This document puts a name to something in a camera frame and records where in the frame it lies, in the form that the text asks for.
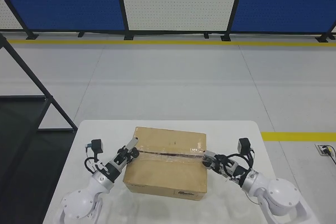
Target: cardboard box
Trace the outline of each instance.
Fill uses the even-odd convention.
[[[123,178],[130,191],[201,200],[207,192],[205,134],[137,127],[134,136],[140,153]]]

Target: blue partition panel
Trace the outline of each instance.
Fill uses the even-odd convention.
[[[11,0],[32,30],[124,30],[118,0]]]
[[[232,32],[327,32],[336,0],[239,0]]]

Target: electrical outlet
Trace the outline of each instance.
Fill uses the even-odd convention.
[[[324,152],[324,149],[326,149],[326,148],[323,148],[324,146],[326,146],[325,144],[315,144],[315,146],[320,156],[329,156],[327,153]],[[331,156],[334,156],[334,153],[331,151],[331,149],[329,147],[327,147],[327,149],[330,150]]]

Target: box label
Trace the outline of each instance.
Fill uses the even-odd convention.
[[[195,192],[189,192],[186,190],[174,190],[174,195],[179,195],[181,197],[191,197],[191,198],[195,198],[197,196],[197,194]]]
[[[126,184],[128,186],[137,186],[139,188],[145,188],[146,186],[142,186],[142,185],[137,185],[137,184]]]

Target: clear tape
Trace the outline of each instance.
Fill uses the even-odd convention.
[[[184,153],[166,153],[166,152],[147,152],[139,150],[139,156],[135,160],[156,160],[163,162],[202,162],[202,153],[184,154]]]

